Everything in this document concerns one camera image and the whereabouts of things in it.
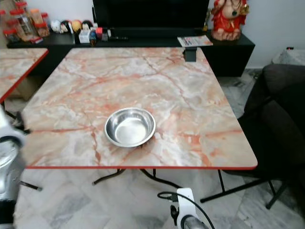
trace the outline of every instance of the black cable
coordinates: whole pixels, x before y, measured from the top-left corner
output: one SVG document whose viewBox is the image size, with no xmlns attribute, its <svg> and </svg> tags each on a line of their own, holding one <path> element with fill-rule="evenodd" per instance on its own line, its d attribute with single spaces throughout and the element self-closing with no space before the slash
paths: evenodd
<svg viewBox="0 0 305 229">
<path fill-rule="evenodd" d="M 192 201 L 191 199 L 189 199 L 188 197 L 184 196 L 184 195 L 181 195 L 179 193 L 176 193 L 176 192 L 160 192 L 157 194 L 157 197 L 161 198 L 161 199 L 169 199 L 169 200 L 172 200 L 171 197 L 162 197 L 162 195 L 175 195 L 175 196 L 180 196 L 180 197 L 183 197 L 184 199 L 187 199 L 188 201 L 190 201 L 192 204 L 194 204 L 203 214 L 204 216 L 206 217 L 206 219 L 208 220 L 209 224 L 211 225 L 211 228 L 212 229 L 215 229 L 212 221 L 210 220 L 210 218 L 208 217 L 208 215 L 206 214 L 206 212 L 198 205 L 196 204 L 194 201 Z"/>
</svg>

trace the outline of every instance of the red table edge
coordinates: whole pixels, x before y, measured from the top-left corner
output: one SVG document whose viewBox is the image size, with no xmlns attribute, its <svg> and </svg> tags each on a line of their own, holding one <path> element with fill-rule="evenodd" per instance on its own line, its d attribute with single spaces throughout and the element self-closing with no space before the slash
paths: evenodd
<svg viewBox="0 0 305 229">
<path fill-rule="evenodd" d="M 37 59 L 37 61 L 29 68 L 23 75 L 20 77 L 16 83 L 13 84 L 13 86 L 0 98 L 0 103 L 4 102 L 4 100 L 12 93 L 12 91 L 21 83 L 21 81 L 28 76 L 28 74 L 45 58 L 45 56 L 49 53 L 49 50 L 46 50 L 46 52 Z"/>
<path fill-rule="evenodd" d="M 27 166 L 27 169 L 210 169 L 253 170 L 257 167 L 193 167 L 193 166 Z"/>
</svg>

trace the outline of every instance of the white wall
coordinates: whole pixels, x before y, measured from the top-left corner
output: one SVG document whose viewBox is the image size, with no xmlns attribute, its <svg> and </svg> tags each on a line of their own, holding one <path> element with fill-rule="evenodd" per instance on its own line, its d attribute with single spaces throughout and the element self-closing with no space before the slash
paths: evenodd
<svg viewBox="0 0 305 229">
<path fill-rule="evenodd" d="M 30 8 L 48 12 L 51 20 L 92 20 L 92 0 L 27 0 Z M 261 68 L 285 49 L 305 49 L 305 0 L 249 0 L 243 33 L 256 46 L 249 68 Z"/>
</svg>

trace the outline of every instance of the tiled floor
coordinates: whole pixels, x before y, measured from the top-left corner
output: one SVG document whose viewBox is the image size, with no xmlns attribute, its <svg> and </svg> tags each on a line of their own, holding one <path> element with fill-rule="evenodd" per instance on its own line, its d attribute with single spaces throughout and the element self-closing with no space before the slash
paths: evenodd
<svg viewBox="0 0 305 229">
<path fill-rule="evenodd" d="M 253 76 L 220 79 L 237 117 L 254 84 Z M 7 109 L 20 110 L 23 102 L 9 101 Z M 119 177 L 92 186 L 92 181 L 115 170 L 31 170 L 23 180 L 43 187 L 42 192 L 21 187 L 16 210 L 18 229 L 171 229 L 170 202 L 157 193 L 174 188 L 148 179 L 138 170 L 126 170 Z M 222 173 L 226 188 L 251 179 Z M 157 170 L 157 176 L 183 187 L 191 187 L 200 198 L 221 191 L 217 171 Z M 200 204 L 216 229 L 303 229 L 305 221 L 289 190 L 271 210 L 268 184 Z"/>
</svg>

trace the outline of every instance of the tv stand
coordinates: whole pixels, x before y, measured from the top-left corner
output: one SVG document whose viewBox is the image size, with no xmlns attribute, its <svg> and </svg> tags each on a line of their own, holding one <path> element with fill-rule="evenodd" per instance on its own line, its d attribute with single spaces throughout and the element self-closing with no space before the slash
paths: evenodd
<svg viewBox="0 0 305 229">
<path fill-rule="evenodd" d="M 232 42 L 220 42 L 211 37 L 208 31 L 207 37 L 213 42 L 213 46 L 202 46 L 203 50 L 216 77 L 240 77 L 248 63 L 255 44 L 243 34 L 241 38 Z M 42 42 L 32 44 L 19 42 L 7 45 L 8 48 L 47 48 L 49 54 L 30 73 L 41 78 L 47 78 L 57 65 L 62 61 L 72 48 L 89 48 L 90 44 L 75 44 L 73 34 L 51 33 Z M 139 38 L 130 37 L 127 41 L 99 41 L 96 47 L 180 47 L 176 37 L 163 38 Z"/>
</svg>

